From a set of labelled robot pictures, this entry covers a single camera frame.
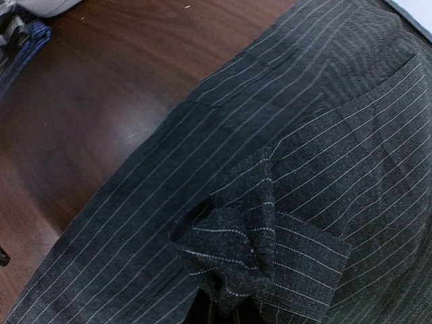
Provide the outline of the dark grey pinstriped shirt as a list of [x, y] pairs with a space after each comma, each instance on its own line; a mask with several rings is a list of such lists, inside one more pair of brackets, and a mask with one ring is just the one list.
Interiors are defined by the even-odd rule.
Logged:
[[430, 323], [431, 44], [299, 1], [64, 231], [8, 323]]

